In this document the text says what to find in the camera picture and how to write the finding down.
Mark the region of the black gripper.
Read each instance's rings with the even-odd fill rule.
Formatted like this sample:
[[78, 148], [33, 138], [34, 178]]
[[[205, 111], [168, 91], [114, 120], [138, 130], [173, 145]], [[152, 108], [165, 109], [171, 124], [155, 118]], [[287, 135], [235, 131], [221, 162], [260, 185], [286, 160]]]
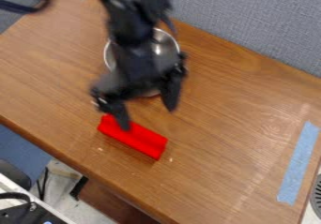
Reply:
[[136, 42], [121, 43], [109, 40], [116, 66], [126, 84], [109, 92], [104, 92], [98, 86], [104, 74], [97, 81], [97, 89], [90, 88], [89, 90], [97, 110], [114, 118], [117, 126], [124, 131], [130, 129], [130, 119], [121, 98], [133, 98], [156, 91], [169, 112], [176, 109], [179, 103], [181, 82], [187, 76], [187, 55], [180, 52], [177, 54], [177, 63], [168, 71], [160, 73], [155, 68], [152, 59], [152, 37], [153, 30]]

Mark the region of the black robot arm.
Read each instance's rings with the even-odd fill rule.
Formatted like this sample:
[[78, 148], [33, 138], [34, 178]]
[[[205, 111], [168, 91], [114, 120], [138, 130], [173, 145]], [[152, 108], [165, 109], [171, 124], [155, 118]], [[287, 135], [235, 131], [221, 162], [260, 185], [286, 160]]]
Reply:
[[155, 90], [168, 111], [177, 106], [185, 77], [185, 54], [176, 43], [156, 40], [156, 25], [172, 25], [171, 0], [98, 0], [108, 14], [106, 28], [114, 68], [90, 86], [100, 112], [122, 130], [130, 129], [125, 101]]

